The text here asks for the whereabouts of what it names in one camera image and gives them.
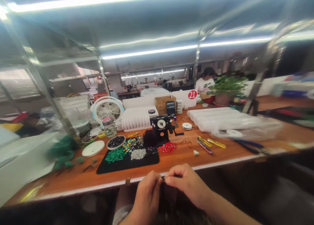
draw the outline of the red beads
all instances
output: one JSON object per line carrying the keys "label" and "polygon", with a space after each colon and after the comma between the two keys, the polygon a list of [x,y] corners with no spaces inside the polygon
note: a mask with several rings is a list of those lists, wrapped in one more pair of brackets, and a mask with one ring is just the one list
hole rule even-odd
{"label": "red beads", "polygon": [[163,153],[170,153],[176,148],[177,144],[169,141],[166,144],[158,147],[158,150],[162,151]]}

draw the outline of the measuring tape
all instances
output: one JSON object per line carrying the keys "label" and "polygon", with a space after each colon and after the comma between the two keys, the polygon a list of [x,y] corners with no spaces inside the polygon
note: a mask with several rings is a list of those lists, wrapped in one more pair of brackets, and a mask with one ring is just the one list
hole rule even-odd
{"label": "measuring tape", "polygon": [[[273,150],[271,150],[271,149],[269,149],[269,150],[270,150],[269,152],[272,155],[287,152],[286,150],[281,149],[281,148],[275,148]],[[244,162],[244,161],[248,161],[251,159],[257,159],[257,158],[262,158],[262,157],[265,157],[265,155],[264,154],[258,154],[258,155],[245,156],[245,157],[241,157],[241,158],[237,158],[237,159],[230,159],[230,160],[225,160],[225,161],[221,161],[221,162],[195,166],[195,167],[192,167],[192,169],[194,171],[196,171],[196,170],[200,170],[200,169],[213,168],[213,167],[223,166],[223,165],[237,163],[237,162]],[[160,173],[160,176],[164,177],[167,173],[168,172]],[[139,177],[139,178],[132,178],[130,180],[130,183],[140,182],[141,180],[144,179],[144,177],[145,176]],[[106,188],[113,188],[113,187],[122,186],[122,185],[125,185],[125,183],[126,183],[126,180],[123,180],[123,181],[117,181],[117,182],[112,182],[112,183],[107,183],[107,184],[102,184],[102,185],[97,185],[97,186],[92,186],[92,187],[85,187],[85,188],[81,188],[81,189],[77,189],[77,190],[71,190],[71,191],[60,192],[60,193],[53,193],[53,194],[41,196],[39,198],[35,198],[35,200],[46,200],[46,199],[72,196],[75,194],[82,194],[82,193],[86,193],[86,192],[99,191],[99,190],[103,190]]]}

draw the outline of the gauge dial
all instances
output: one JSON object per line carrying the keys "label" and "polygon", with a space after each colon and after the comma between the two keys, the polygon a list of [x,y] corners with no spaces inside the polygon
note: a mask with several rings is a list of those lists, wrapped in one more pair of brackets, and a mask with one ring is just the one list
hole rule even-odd
{"label": "gauge dial", "polygon": [[166,127],[166,122],[164,120],[158,120],[157,126],[159,128],[165,128]]}

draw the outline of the beads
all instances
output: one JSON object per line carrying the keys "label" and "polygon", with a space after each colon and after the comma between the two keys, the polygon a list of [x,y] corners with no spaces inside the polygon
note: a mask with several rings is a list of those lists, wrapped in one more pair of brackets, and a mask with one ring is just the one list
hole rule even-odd
{"label": "beads", "polygon": [[171,153],[176,148],[177,144],[169,141],[166,144],[158,147],[158,150],[162,151],[163,153]]}
{"label": "beads", "polygon": [[126,153],[132,153],[134,149],[139,149],[143,147],[143,137],[135,137],[128,139],[124,145],[123,150]]}
{"label": "beads", "polygon": [[112,138],[109,142],[108,142],[108,147],[109,148],[115,148],[119,145],[121,145],[125,140],[125,136],[116,136],[115,138]]}
{"label": "beads", "polygon": [[107,155],[107,157],[105,158],[105,160],[108,163],[111,162],[115,162],[115,161],[119,161],[119,160],[123,160],[124,156],[126,153],[124,153],[123,149],[120,147],[118,149],[115,149],[113,151],[110,151]]}
{"label": "beads", "polygon": [[131,153],[131,160],[143,159],[146,155],[146,149],[136,149]]}

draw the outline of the blue-handled pliers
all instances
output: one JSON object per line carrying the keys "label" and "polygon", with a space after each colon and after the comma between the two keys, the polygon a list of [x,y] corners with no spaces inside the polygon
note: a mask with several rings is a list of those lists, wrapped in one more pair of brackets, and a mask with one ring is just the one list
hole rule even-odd
{"label": "blue-handled pliers", "polygon": [[[250,152],[254,153],[254,154],[259,154],[259,153],[263,153],[263,154],[269,154],[267,151],[265,150],[258,150],[258,149],[263,149],[264,146],[259,144],[259,143],[256,143],[256,142],[253,142],[253,141],[245,141],[245,140],[238,140],[238,139],[234,139],[234,141],[238,144],[240,144],[241,146],[243,146],[245,149],[249,150]],[[258,149],[255,149],[253,147],[250,147],[248,145],[252,145],[252,146],[255,146],[257,147]]]}

